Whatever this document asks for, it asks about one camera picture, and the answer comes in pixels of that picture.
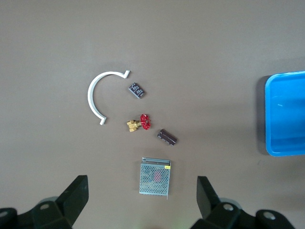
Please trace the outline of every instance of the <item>white plastic arc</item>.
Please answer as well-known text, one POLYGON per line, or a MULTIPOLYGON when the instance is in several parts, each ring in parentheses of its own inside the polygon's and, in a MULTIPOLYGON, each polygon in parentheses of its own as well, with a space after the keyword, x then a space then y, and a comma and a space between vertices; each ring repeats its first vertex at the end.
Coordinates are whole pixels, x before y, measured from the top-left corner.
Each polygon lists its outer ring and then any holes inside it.
POLYGON ((88 89, 88 103, 89 103, 89 106, 91 108, 91 110, 93 111, 93 113, 98 116, 100 119, 101 119, 101 122, 100 122, 100 125, 103 125, 105 123, 105 120, 106 120, 106 117, 103 116, 95 107, 94 105, 94 102, 93 102, 93 90, 94 90, 94 87, 96 86, 97 82, 107 76, 107 75, 118 75, 124 79, 126 79, 128 77, 128 74, 129 74, 129 70, 127 70, 125 72, 125 74, 123 73, 119 73, 119 72, 105 72, 105 73, 102 73, 102 74, 99 74, 97 77, 94 78, 94 80, 91 82, 90 86, 89 86, 89 89, 88 89))

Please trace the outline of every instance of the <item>brass valve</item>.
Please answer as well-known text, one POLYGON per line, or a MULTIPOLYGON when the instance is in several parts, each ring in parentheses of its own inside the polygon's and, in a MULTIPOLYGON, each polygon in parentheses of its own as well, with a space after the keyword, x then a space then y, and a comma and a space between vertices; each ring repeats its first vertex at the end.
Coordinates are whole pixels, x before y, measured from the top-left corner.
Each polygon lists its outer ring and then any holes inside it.
POLYGON ((127 125, 130 132, 136 131, 140 126, 142 126, 144 130, 148 130, 151 127, 149 116, 146 114, 141 115, 140 121, 130 120, 127 122, 127 125))

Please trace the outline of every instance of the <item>red valve handle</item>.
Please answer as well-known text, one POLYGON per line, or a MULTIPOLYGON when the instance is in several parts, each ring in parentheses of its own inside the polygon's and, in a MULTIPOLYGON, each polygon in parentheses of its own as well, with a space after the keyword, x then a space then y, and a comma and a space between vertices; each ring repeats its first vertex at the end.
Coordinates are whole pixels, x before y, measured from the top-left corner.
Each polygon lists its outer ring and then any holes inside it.
POLYGON ((149 120, 149 116, 147 114, 141 115, 141 125, 144 130, 148 130, 151 127, 151 121, 149 120))

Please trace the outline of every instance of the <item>perforated metal casing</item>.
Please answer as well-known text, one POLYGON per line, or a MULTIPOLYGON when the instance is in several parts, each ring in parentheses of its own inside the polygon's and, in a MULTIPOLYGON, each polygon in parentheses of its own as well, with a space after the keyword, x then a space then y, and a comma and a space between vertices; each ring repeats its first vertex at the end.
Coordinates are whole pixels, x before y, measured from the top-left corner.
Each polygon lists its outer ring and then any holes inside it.
POLYGON ((140 174, 140 193, 168 196, 170 173, 170 160, 143 157, 140 174))

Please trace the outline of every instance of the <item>blue plastic bin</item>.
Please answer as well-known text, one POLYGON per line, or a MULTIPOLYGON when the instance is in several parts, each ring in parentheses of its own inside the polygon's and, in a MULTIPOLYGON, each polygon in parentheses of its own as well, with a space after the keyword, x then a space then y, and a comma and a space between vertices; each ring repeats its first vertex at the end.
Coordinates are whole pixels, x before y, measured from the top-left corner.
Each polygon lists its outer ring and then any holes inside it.
POLYGON ((267 152, 305 154, 305 71, 271 76, 265 86, 265 106, 267 152))

